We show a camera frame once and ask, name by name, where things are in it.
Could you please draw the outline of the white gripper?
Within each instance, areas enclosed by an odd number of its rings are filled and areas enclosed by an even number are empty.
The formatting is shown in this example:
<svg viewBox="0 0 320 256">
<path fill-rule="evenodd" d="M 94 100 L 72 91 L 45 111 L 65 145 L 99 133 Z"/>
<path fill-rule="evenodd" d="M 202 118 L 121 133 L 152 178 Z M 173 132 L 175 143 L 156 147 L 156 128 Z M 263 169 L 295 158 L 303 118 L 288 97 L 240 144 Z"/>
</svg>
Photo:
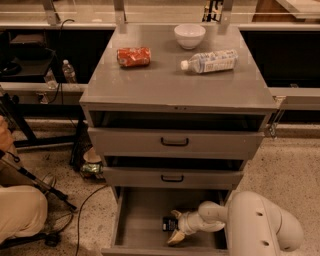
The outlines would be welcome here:
<svg viewBox="0 0 320 256">
<path fill-rule="evenodd" d="M 178 219 L 178 230 L 174 230 L 167 240 L 169 246 L 177 245 L 185 239 L 185 235 L 191 235 L 201 230 L 203 219 L 197 212 L 181 213 L 178 210 L 172 210 L 171 214 Z"/>
</svg>

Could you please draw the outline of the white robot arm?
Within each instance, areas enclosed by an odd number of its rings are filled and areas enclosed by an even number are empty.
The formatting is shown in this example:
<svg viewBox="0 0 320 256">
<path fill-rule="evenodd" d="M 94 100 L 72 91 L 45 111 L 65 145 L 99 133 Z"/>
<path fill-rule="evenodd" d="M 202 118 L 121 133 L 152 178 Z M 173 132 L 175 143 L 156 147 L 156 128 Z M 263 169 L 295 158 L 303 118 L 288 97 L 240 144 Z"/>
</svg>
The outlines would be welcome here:
<svg viewBox="0 0 320 256">
<path fill-rule="evenodd" d="M 298 219 L 267 198 L 250 191 L 237 193 L 227 206 L 202 202 L 193 212 L 171 213 L 177 227 L 168 239 L 169 246 L 197 232 L 227 229 L 229 256 L 280 256 L 303 243 L 303 228 Z"/>
</svg>

